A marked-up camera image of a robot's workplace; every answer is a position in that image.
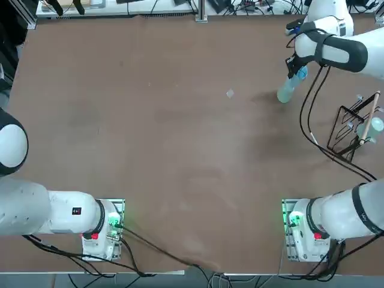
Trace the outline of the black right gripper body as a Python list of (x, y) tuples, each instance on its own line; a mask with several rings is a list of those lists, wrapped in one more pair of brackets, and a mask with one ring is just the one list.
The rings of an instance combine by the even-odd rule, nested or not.
[(285, 59), (285, 63), (287, 66), (288, 78), (292, 78), (294, 75), (298, 73), (298, 71), (302, 68), (302, 61), (297, 55), (292, 55)]

